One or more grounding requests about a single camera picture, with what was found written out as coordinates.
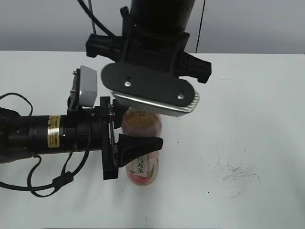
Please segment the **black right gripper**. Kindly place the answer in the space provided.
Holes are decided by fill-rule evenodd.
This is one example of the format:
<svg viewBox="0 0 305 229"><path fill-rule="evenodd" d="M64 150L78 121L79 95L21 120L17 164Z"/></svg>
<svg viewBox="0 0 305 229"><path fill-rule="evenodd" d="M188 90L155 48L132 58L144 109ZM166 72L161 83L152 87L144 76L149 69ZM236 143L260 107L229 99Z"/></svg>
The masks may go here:
<svg viewBox="0 0 305 229"><path fill-rule="evenodd" d="M185 28L192 9L191 6L122 7L122 34L116 36L109 30L105 35L92 33L86 42L86 55L207 83L212 74L211 62L184 50L190 36Z"/></svg>

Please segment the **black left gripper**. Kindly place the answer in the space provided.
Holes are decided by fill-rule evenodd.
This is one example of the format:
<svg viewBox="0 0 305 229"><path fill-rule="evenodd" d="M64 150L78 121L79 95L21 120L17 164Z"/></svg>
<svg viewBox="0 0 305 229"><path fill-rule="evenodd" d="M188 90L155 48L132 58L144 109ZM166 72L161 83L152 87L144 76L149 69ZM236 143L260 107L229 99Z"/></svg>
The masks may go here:
<svg viewBox="0 0 305 229"><path fill-rule="evenodd" d="M72 172L64 166L64 178L73 180L84 167L90 151L101 150L102 174L104 180L117 179L119 167L161 150L163 139L159 137L134 137L119 134L118 147L114 140L114 130L122 126L122 119L128 106L116 99L100 97L100 104L94 108L80 107L69 111L64 118L64 149L71 158L74 152L84 152L80 164Z"/></svg>

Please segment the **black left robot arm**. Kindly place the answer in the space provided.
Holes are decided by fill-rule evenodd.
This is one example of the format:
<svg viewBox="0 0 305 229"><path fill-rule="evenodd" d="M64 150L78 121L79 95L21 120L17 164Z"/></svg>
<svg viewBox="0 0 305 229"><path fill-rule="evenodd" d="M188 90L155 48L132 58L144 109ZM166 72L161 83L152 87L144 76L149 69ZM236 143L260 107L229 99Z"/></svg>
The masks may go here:
<svg viewBox="0 0 305 229"><path fill-rule="evenodd" d="M100 97L94 108L77 108L66 115L21 116L0 112L0 162L10 163L33 155L102 152L103 179L117 179L119 168L163 146L159 137L134 137L114 130L121 127L126 106L108 96Z"/></svg>

